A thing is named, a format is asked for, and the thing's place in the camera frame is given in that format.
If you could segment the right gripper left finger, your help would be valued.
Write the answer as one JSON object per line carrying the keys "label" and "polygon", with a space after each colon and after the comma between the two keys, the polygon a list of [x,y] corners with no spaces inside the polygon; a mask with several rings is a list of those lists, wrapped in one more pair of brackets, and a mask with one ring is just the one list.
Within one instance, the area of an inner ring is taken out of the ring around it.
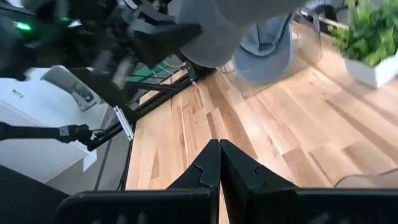
{"label": "right gripper left finger", "polygon": [[81,192],[58,206],[55,224],[218,224],[220,174],[212,139],[165,190]]}

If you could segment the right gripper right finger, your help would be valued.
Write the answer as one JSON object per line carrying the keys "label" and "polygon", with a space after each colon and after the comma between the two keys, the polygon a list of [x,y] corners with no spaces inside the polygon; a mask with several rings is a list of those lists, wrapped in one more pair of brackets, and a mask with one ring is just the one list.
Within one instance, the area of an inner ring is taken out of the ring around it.
{"label": "right gripper right finger", "polygon": [[230,224],[398,224],[398,190],[300,188],[228,140],[220,144]]}

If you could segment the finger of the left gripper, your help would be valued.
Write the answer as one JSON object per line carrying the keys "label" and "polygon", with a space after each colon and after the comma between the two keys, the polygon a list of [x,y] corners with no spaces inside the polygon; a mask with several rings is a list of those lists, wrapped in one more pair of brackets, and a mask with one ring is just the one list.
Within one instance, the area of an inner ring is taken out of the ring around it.
{"label": "finger of the left gripper", "polygon": [[199,24],[137,25],[133,28],[134,55],[153,68],[200,34]]}

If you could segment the grey washed cap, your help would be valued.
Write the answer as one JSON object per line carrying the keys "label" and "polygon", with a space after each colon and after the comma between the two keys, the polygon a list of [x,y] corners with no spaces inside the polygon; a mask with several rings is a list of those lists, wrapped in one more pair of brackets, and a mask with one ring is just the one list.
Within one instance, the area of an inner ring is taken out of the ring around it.
{"label": "grey washed cap", "polygon": [[289,71],[294,57],[292,14],[252,24],[233,54],[239,78],[252,84],[273,83]]}
{"label": "grey washed cap", "polygon": [[219,67],[230,60],[251,25],[286,15],[307,1],[182,0],[178,23],[199,25],[201,33],[180,51],[202,67]]}

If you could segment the black jointed arm device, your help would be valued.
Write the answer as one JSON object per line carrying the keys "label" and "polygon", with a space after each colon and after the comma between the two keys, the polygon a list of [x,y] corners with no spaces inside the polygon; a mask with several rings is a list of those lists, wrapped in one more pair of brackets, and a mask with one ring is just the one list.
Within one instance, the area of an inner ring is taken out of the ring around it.
{"label": "black jointed arm device", "polygon": [[37,126],[12,126],[0,122],[0,141],[7,139],[55,139],[68,144],[78,141],[93,151],[94,144],[106,135],[104,129],[90,130],[87,124],[69,125],[58,128]]}

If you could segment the grey office chair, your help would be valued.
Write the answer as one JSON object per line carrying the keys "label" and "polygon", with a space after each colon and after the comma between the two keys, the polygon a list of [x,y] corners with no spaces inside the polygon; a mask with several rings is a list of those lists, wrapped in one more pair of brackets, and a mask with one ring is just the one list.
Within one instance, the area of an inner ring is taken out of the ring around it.
{"label": "grey office chair", "polygon": [[95,92],[61,65],[51,67],[40,79],[71,95],[80,111],[101,104],[101,98]]}

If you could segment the clear plastic bin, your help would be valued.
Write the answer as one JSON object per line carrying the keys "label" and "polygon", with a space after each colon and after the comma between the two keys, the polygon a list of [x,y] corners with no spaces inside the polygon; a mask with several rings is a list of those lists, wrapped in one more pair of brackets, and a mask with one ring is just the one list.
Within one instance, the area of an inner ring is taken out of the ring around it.
{"label": "clear plastic bin", "polygon": [[398,168],[377,174],[353,174],[341,178],[334,188],[398,189]]}
{"label": "clear plastic bin", "polygon": [[273,83],[252,84],[239,78],[235,72],[232,59],[218,68],[227,79],[236,87],[243,96],[251,96],[280,82],[295,73],[317,63],[322,57],[322,47],[320,40],[320,21],[318,16],[306,12],[301,8],[291,13],[292,18],[292,39],[294,44],[294,57],[290,66],[290,71],[281,79]]}

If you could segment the green plant in white pot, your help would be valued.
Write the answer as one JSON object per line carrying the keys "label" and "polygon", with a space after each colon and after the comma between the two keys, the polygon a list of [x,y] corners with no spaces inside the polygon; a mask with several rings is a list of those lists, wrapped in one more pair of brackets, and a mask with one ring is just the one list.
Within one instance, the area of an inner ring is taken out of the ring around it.
{"label": "green plant in white pot", "polygon": [[398,0],[350,0],[348,25],[328,31],[354,80],[379,88],[398,76]]}

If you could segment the black aluminium table frame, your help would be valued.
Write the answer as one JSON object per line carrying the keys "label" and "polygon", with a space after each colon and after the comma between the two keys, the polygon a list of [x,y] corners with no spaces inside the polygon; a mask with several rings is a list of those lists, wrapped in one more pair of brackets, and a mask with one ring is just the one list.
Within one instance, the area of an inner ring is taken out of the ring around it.
{"label": "black aluminium table frame", "polygon": [[[172,74],[170,77],[174,78],[175,80],[171,81],[169,84],[166,84],[165,82],[160,84],[127,82],[127,90],[120,90],[115,84],[111,84],[110,82],[106,82],[97,78],[96,80],[89,80],[89,87],[92,88],[95,93],[99,94],[100,98],[104,99],[104,101],[112,108],[119,106],[129,121],[131,129],[133,129],[136,121],[143,118],[161,104],[165,103],[178,93],[184,91],[186,88],[192,86],[195,82],[206,77],[213,71],[214,70],[212,68],[196,67],[190,62],[187,62],[183,67],[183,75],[177,78],[176,73]],[[127,93],[129,93],[131,90],[154,91],[155,95],[150,97],[137,108],[132,109],[129,107],[129,100],[127,100]],[[94,149],[101,146],[106,141],[109,141],[121,131],[124,130],[119,121],[116,124],[111,125],[111,127],[106,128],[105,137],[98,143],[94,144]]]}

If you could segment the silver metal bracket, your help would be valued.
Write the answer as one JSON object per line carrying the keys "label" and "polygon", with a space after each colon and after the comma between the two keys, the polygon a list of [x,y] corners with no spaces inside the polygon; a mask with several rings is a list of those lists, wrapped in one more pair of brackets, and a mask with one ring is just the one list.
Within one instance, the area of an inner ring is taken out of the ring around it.
{"label": "silver metal bracket", "polygon": [[131,126],[129,124],[129,121],[125,117],[122,109],[119,106],[115,106],[115,107],[113,107],[113,110],[116,113],[116,116],[118,117],[120,125],[122,126],[128,140],[132,141],[134,139],[134,133],[133,133]]}

